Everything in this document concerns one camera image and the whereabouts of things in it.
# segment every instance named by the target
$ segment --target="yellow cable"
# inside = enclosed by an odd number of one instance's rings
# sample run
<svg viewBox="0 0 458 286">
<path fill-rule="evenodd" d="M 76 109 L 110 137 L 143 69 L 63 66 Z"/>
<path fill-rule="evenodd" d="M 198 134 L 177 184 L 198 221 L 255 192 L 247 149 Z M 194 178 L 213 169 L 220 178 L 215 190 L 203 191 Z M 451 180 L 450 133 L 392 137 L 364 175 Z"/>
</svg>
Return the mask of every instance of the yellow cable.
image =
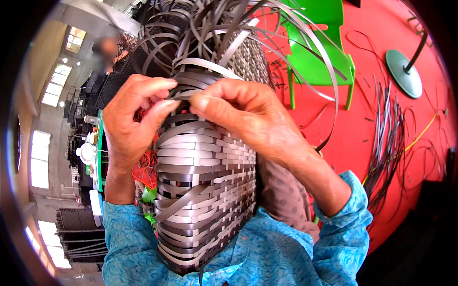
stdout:
<svg viewBox="0 0 458 286">
<path fill-rule="evenodd" d="M 434 119 L 436 119 L 436 116 L 437 116 L 437 113 L 434 113 L 434 116 L 432 117 L 431 121 L 428 123 L 428 125 L 425 127 L 425 129 L 423 129 L 423 131 L 420 133 L 420 135 L 418 135 L 418 137 L 409 145 L 407 146 L 403 152 L 406 152 L 408 149 L 412 148 L 412 146 L 417 143 L 418 139 L 420 139 L 420 137 L 426 132 L 426 130 L 431 126 L 432 122 L 434 121 Z M 391 161 L 392 159 L 396 158 L 397 156 L 400 156 L 401 154 L 397 154 L 395 157 L 391 158 L 389 161 Z M 361 183 L 363 186 L 364 186 L 364 183 L 366 182 L 367 180 L 367 177 L 369 175 L 367 175 L 363 182 Z"/>
</svg>

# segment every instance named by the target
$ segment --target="person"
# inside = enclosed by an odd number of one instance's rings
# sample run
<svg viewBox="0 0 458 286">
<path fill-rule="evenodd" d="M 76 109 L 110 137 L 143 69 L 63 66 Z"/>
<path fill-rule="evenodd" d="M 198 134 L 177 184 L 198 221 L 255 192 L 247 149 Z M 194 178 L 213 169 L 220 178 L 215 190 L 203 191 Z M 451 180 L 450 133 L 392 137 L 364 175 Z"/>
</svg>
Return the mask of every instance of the person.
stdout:
<svg viewBox="0 0 458 286">
<path fill-rule="evenodd" d="M 151 224 L 133 205 L 131 170 L 162 121 L 178 107 L 179 102 L 164 100 L 176 85 L 173 79 L 132 75 L 104 109 L 110 162 L 104 203 L 106 285 L 199 285 L 200 273 L 182 277 L 158 261 Z M 134 112 L 149 99 L 154 104 L 141 122 L 134 122 Z M 262 176 L 277 178 L 263 190 L 262 201 L 273 197 L 279 205 L 269 210 L 261 203 L 256 215 L 204 267 L 202 284 L 357 285 L 356 272 L 369 247 L 365 227 L 372 221 L 358 178 L 351 171 L 335 174 L 267 85 L 223 79 L 190 102 L 191 112 L 236 134 L 275 166 L 260 167 Z M 286 180 L 289 175 L 294 178 Z M 289 188 L 282 193 L 286 184 L 296 185 L 298 193 Z M 315 213 L 324 223 L 316 243 L 309 232 L 317 229 L 304 216 L 289 219 L 302 220 L 302 226 L 291 227 L 279 219 L 288 221 L 286 216 L 300 213 L 287 206 L 297 201 L 302 188 L 313 196 Z"/>
<path fill-rule="evenodd" d="M 122 32 L 118 37 L 95 38 L 92 53 L 103 62 L 103 71 L 112 74 L 128 60 L 136 45 L 135 37 Z"/>
</svg>

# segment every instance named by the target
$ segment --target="round metal base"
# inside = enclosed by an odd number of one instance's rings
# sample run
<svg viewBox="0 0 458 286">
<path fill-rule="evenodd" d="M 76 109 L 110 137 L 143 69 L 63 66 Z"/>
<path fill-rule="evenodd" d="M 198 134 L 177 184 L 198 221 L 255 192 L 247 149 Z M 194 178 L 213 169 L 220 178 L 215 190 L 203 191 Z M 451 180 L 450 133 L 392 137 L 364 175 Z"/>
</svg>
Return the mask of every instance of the round metal base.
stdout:
<svg viewBox="0 0 458 286">
<path fill-rule="evenodd" d="M 417 69 L 412 66 L 408 72 L 404 70 L 410 60 L 397 50 L 388 50 L 385 60 L 391 76 L 403 92 L 413 99 L 419 98 L 423 86 Z"/>
</svg>

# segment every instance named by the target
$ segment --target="black pole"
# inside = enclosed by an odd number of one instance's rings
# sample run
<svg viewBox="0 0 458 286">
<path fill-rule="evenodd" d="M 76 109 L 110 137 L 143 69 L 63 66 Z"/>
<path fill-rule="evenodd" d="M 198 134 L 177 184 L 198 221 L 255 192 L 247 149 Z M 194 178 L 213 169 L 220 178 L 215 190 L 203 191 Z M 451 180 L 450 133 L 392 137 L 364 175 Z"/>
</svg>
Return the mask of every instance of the black pole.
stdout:
<svg viewBox="0 0 458 286">
<path fill-rule="evenodd" d="M 415 61 L 417 60 L 418 56 L 421 53 L 421 50 L 425 46 L 427 38 L 428 38 L 428 33 L 426 31 L 423 31 L 423 36 L 421 37 L 420 45 L 418 46 L 417 50 L 415 51 L 415 54 L 412 57 L 412 59 L 410 60 L 409 64 L 406 67 L 404 67 L 404 71 L 406 73 L 409 73 L 410 68 L 414 65 Z"/>
</svg>

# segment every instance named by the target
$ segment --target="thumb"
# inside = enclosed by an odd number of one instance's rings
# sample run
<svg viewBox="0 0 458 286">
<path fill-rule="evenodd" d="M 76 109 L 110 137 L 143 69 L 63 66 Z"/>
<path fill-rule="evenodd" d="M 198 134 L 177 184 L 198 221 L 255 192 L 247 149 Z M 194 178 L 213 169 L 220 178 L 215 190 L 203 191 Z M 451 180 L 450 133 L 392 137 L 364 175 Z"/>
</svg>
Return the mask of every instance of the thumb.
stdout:
<svg viewBox="0 0 458 286">
<path fill-rule="evenodd" d="M 154 137 L 159 126 L 172 111 L 178 108 L 180 102 L 179 100 L 161 100 L 155 103 L 140 122 L 142 132 Z"/>
<path fill-rule="evenodd" d="M 240 121 L 241 117 L 246 116 L 245 112 L 235 109 L 222 98 L 198 93 L 191 97 L 189 101 L 191 102 L 191 107 L 199 116 L 232 132 L 235 132 L 235 125 Z"/>
</svg>

